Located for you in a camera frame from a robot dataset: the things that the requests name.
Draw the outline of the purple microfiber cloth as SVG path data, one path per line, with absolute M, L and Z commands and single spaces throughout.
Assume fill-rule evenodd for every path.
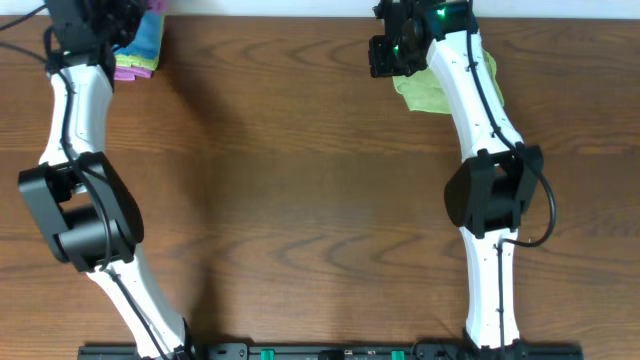
M 169 8 L 169 0 L 148 0 L 147 11 L 156 15 L 164 15 Z

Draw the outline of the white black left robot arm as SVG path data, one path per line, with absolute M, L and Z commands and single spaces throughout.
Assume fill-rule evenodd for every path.
M 111 300 L 135 340 L 86 346 L 82 359 L 195 359 L 186 320 L 168 302 L 143 249 L 140 209 L 105 154 L 116 51 L 134 41 L 144 1 L 44 4 L 44 63 L 54 91 L 49 139 L 19 191 L 53 256 Z

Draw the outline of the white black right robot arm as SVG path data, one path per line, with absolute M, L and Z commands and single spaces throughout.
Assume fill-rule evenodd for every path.
M 449 105 L 461 165 L 444 189 L 462 235 L 469 282 L 464 335 L 482 356 L 511 358 L 520 341 L 513 300 L 513 252 L 543 165 L 497 94 L 469 1 L 381 1 L 384 33 L 369 42 L 374 78 L 431 71 Z

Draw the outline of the folded blue cloth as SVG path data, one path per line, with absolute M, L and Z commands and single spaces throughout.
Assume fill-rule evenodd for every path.
M 160 54 L 164 32 L 164 13 L 146 12 L 142 17 L 134 40 L 126 47 L 114 46 L 116 55 L 139 56 L 154 60 Z

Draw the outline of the folded purple cloth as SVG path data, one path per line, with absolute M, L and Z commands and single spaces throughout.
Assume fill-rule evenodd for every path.
M 137 78 L 149 79 L 153 75 L 153 71 L 144 67 L 121 67 L 117 66 L 114 72 L 116 81 L 135 81 Z

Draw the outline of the folded green cloth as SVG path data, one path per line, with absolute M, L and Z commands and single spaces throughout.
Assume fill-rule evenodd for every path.
M 159 58 L 160 54 L 154 60 L 145 59 L 139 56 L 116 55 L 116 63 L 121 67 L 137 66 L 154 71 L 158 67 Z

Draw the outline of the crumpled green cloth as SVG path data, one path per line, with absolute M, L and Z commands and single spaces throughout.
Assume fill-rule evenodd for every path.
M 457 52 L 436 46 L 429 50 L 427 60 L 426 70 L 393 78 L 396 92 L 411 111 L 451 114 L 459 119 L 469 118 L 472 110 L 483 108 L 466 50 Z

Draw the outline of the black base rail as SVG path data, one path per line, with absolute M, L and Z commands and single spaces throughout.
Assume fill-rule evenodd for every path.
M 403 346 L 296 346 L 224 343 L 200 349 L 178 350 L 167 359 L 206 360 L 582 360 L 577 345 L 530 345 L 516 343 L 505 349 L 475 350 L 469 345 L 427 342 Z

